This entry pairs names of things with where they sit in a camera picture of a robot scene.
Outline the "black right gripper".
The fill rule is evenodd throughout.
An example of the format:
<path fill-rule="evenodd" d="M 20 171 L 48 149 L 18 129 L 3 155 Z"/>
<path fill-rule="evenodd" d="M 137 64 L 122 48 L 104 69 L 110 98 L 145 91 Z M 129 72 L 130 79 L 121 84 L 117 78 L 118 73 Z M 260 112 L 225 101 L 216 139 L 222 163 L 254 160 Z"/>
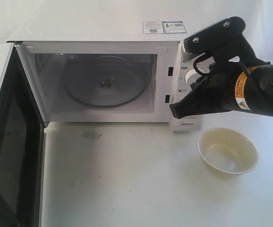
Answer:
<path fill-rule="evenodd" d="M 218 71 L 218 67 L 213 64 L 212 71 L 213 75 L 201 76 L 192 83 L 191 92 L 182 100 L 170 104 L 174 118 L 238 110 L 233 91 L 234 80 L 238 76 L 238 64 L 230 62 L 225 71 Z"/>

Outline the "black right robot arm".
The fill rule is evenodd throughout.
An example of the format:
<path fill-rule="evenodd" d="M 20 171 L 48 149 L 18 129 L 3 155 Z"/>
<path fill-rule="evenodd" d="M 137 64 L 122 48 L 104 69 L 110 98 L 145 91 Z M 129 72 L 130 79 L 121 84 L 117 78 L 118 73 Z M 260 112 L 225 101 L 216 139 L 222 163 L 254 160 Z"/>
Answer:
<path fill-rule="evenodd" d="M 185 46 L 201 55 L 196 61 L 213 57 L 214 65 L 188 95 L 170 105 L 175 118 L 229 111 L 273 116 L 273 65 L 258 59 L 244 37 Z"/>

